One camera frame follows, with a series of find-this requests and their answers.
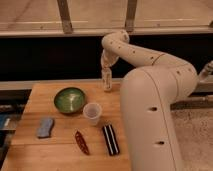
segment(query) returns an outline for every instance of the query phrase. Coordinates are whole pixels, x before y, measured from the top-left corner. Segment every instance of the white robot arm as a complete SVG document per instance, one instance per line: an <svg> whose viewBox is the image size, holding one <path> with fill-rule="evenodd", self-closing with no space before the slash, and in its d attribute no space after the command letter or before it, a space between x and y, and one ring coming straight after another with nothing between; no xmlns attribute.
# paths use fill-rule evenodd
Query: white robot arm
<svg viewBox="0 0 213 171"><path fill-rule="evenodd" d="M182 171L170 105L193 92L198 82L196 70L183 59L128 42L125 31L104 36L101 65L106 70L119 56L136 67L121 84L121 112L132 170Z"/></svg>

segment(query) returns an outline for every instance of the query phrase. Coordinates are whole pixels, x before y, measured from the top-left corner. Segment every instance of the pepper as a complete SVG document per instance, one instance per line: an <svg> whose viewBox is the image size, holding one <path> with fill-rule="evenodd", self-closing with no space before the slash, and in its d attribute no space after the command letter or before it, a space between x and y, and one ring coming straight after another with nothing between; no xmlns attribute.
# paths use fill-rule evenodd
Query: pepper
<svg viewBox="0 0 213 171"><path fill-rule="evenodd" d="M86 155L90 155L89 149L87 147L86 141L84 140L83 135L77 131L75 133L75 140L79 146L79 148L81 149L81 151L86 154Z"/></svg>

